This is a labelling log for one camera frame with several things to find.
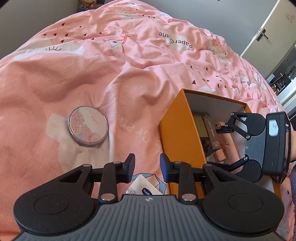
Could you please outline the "brown lettered cosmetic box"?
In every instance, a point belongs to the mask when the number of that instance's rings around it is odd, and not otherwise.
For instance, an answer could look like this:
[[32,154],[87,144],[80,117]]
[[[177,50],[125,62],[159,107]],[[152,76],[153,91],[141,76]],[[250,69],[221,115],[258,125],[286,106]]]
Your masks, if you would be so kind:
[[204,154],[206,157],[210,156],[217,150],[221,149],[221,144],[215,129],[215,126],[212,123],[212,119],[210,114],[201,113],[201,117],[205,126],[205,130],[207,133],[206,137],[201,137],[201,142],[204,150]]

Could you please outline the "plush toys pile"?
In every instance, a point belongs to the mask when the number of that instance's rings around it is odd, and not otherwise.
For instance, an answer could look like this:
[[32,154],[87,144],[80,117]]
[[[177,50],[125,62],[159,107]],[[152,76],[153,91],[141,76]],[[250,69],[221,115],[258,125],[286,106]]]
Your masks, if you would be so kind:
[[97,0],[79,0],[78,12],[95,9],[97,7]]

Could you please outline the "white sachet packet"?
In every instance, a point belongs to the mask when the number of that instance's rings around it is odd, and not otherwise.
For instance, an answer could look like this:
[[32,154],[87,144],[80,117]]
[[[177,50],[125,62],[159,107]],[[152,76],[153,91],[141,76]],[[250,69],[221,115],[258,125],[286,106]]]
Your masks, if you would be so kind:
[[133,181],[133,183],[125,191],[129,195],[162,195],[154,185],[150,183],[142,174]]

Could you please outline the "pink printed bed duvet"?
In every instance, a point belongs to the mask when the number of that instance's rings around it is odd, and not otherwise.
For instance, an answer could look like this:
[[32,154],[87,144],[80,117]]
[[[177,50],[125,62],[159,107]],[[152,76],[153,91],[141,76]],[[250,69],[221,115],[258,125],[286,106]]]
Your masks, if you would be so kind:
[[[159,122],[183,88],[280,112],[273,90],[224,38],[141,1],[112,1],[44,28],[1,60],[1,240],[20,232],[25,192],[84,163],[136,156],[135,173],[163,194]],[[102,143],[76,143],[67,121],[90,106],[107,119]]]

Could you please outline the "orange cardboard box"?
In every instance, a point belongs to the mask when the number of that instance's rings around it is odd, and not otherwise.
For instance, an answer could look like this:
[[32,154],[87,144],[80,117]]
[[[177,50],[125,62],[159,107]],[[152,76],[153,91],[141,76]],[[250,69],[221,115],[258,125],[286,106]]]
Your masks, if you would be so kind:
[[[253,113],[246,103],[240,101],[200,91],[180,90],[159,124],[163,151],[172,161],[186,162],[194,168],[216,162],[214,154],[208,157],[204,154],[193,114],[210,114],[216,129],[227,123],[232,112]],[[235,124],[247,130],[239,121]],[[247,140],[237,132],[230,134],[241,159],[246,155]]]

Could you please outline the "white door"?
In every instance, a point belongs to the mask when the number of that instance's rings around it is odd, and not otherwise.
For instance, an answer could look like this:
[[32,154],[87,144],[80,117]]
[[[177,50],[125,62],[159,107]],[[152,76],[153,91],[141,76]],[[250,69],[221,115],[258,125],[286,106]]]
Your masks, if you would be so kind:
[[[256,37],[265,28],[268,39]],[[295,45],[295,6],[287,0],[277,1],[272,11],[245,48],[241,57],[267,78]]]

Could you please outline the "round pink compact mirror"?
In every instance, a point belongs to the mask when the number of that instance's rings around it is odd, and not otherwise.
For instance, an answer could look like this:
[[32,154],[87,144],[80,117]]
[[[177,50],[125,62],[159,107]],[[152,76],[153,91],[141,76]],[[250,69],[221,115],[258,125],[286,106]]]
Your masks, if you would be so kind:
[[93,147],[104,141],[108,134],[106,117],[96,108],[75,108],[67,121],[68,132],[79,145]]

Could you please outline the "gold glitter box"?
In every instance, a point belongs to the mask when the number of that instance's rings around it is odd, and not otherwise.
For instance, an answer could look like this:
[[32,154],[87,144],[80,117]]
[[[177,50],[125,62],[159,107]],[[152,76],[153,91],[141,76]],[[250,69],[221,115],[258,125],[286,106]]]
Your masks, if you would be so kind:
[[205,124],[203,122],[203,118],[202,118],[201,114],[200,113],[194,113],[193,114],[193,119],[194,119],[195,125],[197,127],[197,131],[199,133],[199,136],[201,138],[207,138],[208,133],[207,133],[207,130],[206,130]]

